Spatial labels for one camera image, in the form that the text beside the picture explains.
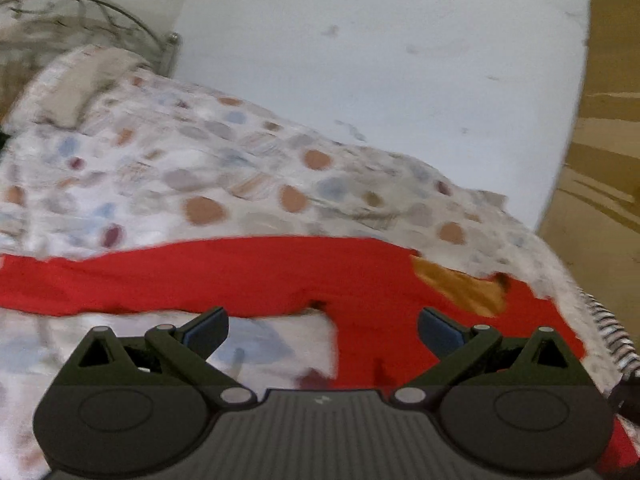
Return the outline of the metal bed headboard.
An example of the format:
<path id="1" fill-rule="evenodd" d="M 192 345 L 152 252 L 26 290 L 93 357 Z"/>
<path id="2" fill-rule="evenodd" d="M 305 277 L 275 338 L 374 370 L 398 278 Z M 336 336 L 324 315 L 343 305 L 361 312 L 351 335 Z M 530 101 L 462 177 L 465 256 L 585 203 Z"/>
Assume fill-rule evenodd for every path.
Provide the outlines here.
<path id="1" fill-rule="evenodd" d="M 108 0 L 1 0 L 1 114 L 44 66 L 84 44 L 130 50 L 170 76 L 181 37 Z"/>

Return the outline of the red garment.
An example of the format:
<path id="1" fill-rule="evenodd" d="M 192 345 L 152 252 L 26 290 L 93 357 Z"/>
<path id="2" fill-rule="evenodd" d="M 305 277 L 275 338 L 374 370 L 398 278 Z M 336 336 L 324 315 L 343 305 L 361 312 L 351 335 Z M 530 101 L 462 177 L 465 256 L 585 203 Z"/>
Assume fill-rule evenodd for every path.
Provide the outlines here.
<path id="1" fill-rule="evenodd" d="M 108 362 L 87 334 L 181 326 L 215 308 L 207 363 L 254 405 L 77 405 L 76 367 Z M 462 386 L 433 404 L 390 395 L 434 366 L 433 308 L 503 336 L 556 330 L 583 386 Z M 639 378 L 611 390 L 548 299 L 500 273 L 471 278 L 379 240 L 202 240 L 72 261 L 1 260 L 1 474 L 6 479 L 634 479 L 624 422 Z"/>

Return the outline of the black white striped bedsheet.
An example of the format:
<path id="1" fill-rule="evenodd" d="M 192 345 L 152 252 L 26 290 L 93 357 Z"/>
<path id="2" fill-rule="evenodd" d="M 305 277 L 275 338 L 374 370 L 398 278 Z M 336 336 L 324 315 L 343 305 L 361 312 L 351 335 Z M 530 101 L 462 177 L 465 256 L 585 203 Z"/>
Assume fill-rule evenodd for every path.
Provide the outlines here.
<path id="1" fill-rule="evenodd" d="M 580 291 L 580 294 L 594 324 L 596 324 L 600 338 L 623 378 L 638 379 L 639 353 L 626 328 L 595 296 L 583 290 Z"/>

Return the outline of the beige pillow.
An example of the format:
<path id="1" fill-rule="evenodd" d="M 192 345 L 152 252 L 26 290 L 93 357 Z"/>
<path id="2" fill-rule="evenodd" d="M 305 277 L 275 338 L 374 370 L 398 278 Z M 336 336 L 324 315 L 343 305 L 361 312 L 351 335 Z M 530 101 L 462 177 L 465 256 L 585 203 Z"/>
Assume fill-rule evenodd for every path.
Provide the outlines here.
<path id="1" fill-rule="evenodd" d="M 9 134 L 29 124 L 75 129 L 94 96 L 133 70 L 150 66 L 126 49 L 87 44 L 70 50 L 32 77 L 4 116 L 2 127 Z"/>

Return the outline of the plywood wardrobe panel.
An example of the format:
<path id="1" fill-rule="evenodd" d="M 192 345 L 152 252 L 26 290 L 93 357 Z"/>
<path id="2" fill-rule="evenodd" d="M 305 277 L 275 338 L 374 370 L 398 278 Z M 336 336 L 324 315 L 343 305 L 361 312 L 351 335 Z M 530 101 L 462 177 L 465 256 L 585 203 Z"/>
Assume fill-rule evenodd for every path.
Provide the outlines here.
<path id="1" fill-rule="evenodd" d="M 574 132 L 540 236 L 639 338 L 639 0 L 591 0 Z"/>

